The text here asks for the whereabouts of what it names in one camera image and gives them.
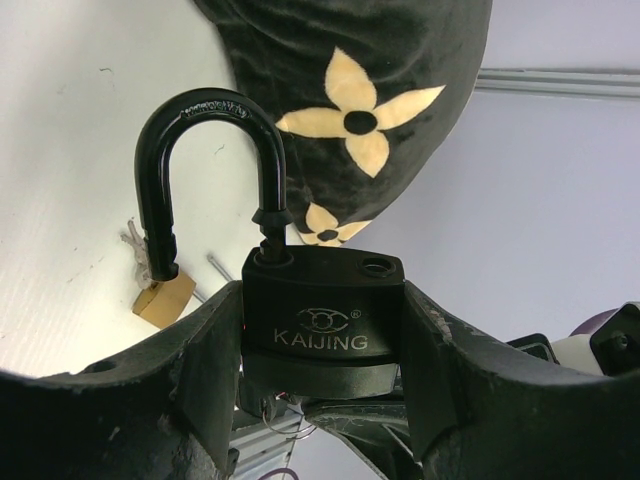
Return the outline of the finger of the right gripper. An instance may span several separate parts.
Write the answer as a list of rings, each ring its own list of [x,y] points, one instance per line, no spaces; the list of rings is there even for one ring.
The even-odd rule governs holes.
[[[400,399],[307,401],[305,419],[338,438],[379,478],[415,477],[406,407]]]

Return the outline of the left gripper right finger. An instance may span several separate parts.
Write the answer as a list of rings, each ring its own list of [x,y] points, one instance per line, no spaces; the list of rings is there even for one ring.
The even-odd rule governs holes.
[[[428,479],[635,479],[639,376],[595,376],[517,350],[407,284],[400,369]]]

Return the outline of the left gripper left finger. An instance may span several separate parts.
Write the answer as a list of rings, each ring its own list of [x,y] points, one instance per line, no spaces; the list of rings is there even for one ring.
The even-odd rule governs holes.
[[[241,321],[241,285],[232,282],[77,374],[3,373],[2,477],[228,478]]]

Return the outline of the black padlock shackle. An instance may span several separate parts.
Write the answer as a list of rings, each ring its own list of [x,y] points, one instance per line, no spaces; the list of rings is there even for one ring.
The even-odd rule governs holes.
[[[139,135],[135,184],[151,277],[179,272],[169,162],[191,127],[222,121],[242,129],[258,153],[262,233],[241,272],[245,377],[275,393],[329,400],[382,396],[399,364],[404,271],[399,259],[347,248],[289,245],[281,136],[266,113],[230,90],[200,88],[158,107]]]

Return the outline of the black-headed keys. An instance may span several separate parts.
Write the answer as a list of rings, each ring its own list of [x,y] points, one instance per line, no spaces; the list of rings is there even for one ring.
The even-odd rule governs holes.
[[[252,406],[250,414],[259,419],[269,433],[288,442],[301,441],[315,433],[317,427],[305,419],[292,400],[293,397],[284,392],[262,397]]]

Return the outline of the large brass padlock long shackle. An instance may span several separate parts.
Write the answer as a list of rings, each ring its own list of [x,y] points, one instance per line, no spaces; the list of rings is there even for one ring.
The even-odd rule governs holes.
[[[165,329],[190,313],[193,302],[203,305],[210,298],[197,288],[196,281],[187,273],[181,272],[168,282],[156,282],[145,269],[142,272],[140,284],[145,288],[134,300],[131,311],[158,329]]]

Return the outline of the black floral pillow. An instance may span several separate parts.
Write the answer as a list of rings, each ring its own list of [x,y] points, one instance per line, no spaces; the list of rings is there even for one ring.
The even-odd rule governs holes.
[[[389,207],[474,89],[489,1],[201,1],[237,90],[280,131],[301,240],[340,246]]]

